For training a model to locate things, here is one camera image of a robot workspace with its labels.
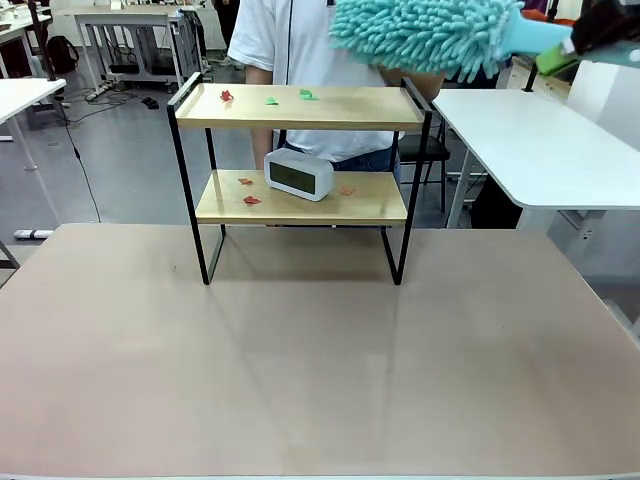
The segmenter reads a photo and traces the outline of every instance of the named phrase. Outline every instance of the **black chair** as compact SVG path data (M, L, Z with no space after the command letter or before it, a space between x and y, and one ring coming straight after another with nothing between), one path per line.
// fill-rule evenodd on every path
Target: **black chair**
M398 152L400 154L401 165L416 165L418 161L418 151L420 147L419 135L405 135L398 143ZM434 137L429 135L427 141L427 153L425 158L425 164L427 165L427 175L422 182L423 185L428 183L440 184L440 211L444 213L445 210L445 185L447 183L447 171L445 169L445 162L451 158L451 153L447 150L445 145L445 122L440 121L440 127L438 127L438 134ZM433 167L433 162L442 162L440 166L440 180L429 180L429 174ZM411 184L411 182L400 182L401 184Z

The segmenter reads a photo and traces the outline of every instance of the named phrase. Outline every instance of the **clock display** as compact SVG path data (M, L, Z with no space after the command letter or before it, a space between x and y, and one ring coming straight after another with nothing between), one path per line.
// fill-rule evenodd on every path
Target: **clock display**
M294 170L279 163L271 163L269 172L274 182L312 195L316 193L315 177L309 173Z

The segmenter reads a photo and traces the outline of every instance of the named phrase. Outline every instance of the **white t-shirt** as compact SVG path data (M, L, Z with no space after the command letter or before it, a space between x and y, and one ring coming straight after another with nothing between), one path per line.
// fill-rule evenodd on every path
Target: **white t-shirt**
M385 85L375 68L331 47L328 31L335 7L327 6L326 0L241 0L229 56L273 72L273 83L285 85L292 1L289 85ZM391 147L393 132L287 130L287 141L306 153L339 162Z

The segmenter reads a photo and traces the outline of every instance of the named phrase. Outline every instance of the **white desk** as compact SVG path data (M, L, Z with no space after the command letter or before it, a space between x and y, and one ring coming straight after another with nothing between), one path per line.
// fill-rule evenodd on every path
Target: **white desk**
M45 22L47 20L51 20L51 17L47 15L38 15L38 19L41 22ZM33 21L31 17L29 18L21 18L17 20L2 20L0 23L10 23L11 27L7 30L0 32L0 45L4 45L5 43L11 42L17 38L22 39L22 46L24 48L24 53L27 56L27 60L29 62L29 69L31 70L31 75L36 77L37 73L33 68L33 63L31 61L31 46L29 45L29 39L27 38L26 29L33 25ZM3 78L9 78L9 73L7 72L7 68L4 64L4 60L2 59L2 54L0 54L0 72L2 72Z
M147 70L150 68L149 65L145 64L145 59L150 60L151 57L155 56L156 51L156 39L154 35L140 34L136 33L135 30L130 31L131 38L134 46L136 47L136 58L137 64L139 68L138 74L135 74L129 78L126 74L117 74L119 78L122 79L130 79L132 81L158 81L158 79L162 79L163 81L176 80L178 86L182 86L183 77L190 76L193 72L193 65L189 62L189 59L186 58L183 50L180 50L178 47L181 45L179 42L184 42L181 39L181 34L184 33L180 30L180 22L182 19L179 15L176 14L179 10L185 11L197 11L201 9L200 6L193 5L124 5L121 10L111 10L109 5L88 5L88 6L78 6L72 7L64 10L55 11L55 15L60 16L72 16L75 19L76 27L78 29L78 34L80 35L80 41L82 43L82 49L84 55L87 59L89 59L87 44L84 40L84 35L82 33L82 25L85 25L87 33L89 35L89 40L91 42L92 50L95 54L95 60L97 62L97 67L99 69L99 73L102 77L107 77L111 75L111 73L104 67L104 59L103 53L101 52L100 46L107 45L110 42L112 45L118 44L117 37L114 31L114 25L121 27L140 27L140 26L148 26L148 27L162 27L166 29L167 38L169 38L169 46L171 48L171 55L173 57L173 66L175 69L175 76L173 75L155 75L150 74ZM106 32L103 29L98 30L98 34L100 39L98 41L98 37L96 36L93 27L104 27ZM197 71L202 70L201 64L201 54L200 54L200 45L198 41L195 41L194 48L197 50L198 63ZM111 50L109 47L106 47L107 54L105 58L111 56ZM100 91L98 77L95 75L93 68L91 66L91 62L88 61L87 65L89 67L89 74L91 75L91 79L93 81L96 93Z
M543 235L416 230L400 287L375 230L227 236L204 287L187 226L65 225L0 290L6 478L640 472L640 352Z
M473 157L525 209L522 228L548 228L557 210L598 211L597 218L640 209L640 152L555 100L520 90L442 90L434 104L469 149L448 228L457 226Z
M20 125L15 119L15 115L42 100L47 95L51 95L66 84L67 82L62 79L56 80L55 82L50 82L44 78L12 78L0 80L0 123L7 123L13 140L18 142L24 150L24 168L27 171L33 172L35 175L56 223L59 223L58 214L44 186L42 177L37 170L38 167L33 162L29 147L22 135Z

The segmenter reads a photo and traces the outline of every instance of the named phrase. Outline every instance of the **lower shelf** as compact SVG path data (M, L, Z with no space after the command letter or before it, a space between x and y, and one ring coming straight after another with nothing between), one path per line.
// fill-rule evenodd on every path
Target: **lower shelf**
M253 185L242 185L241 178ZM262 203L246 205L247 196ZM196 218L201 224L391 226L405 223L407 209L392 173L336 172L333 191L311 202L270 188L261 170L215 170Z

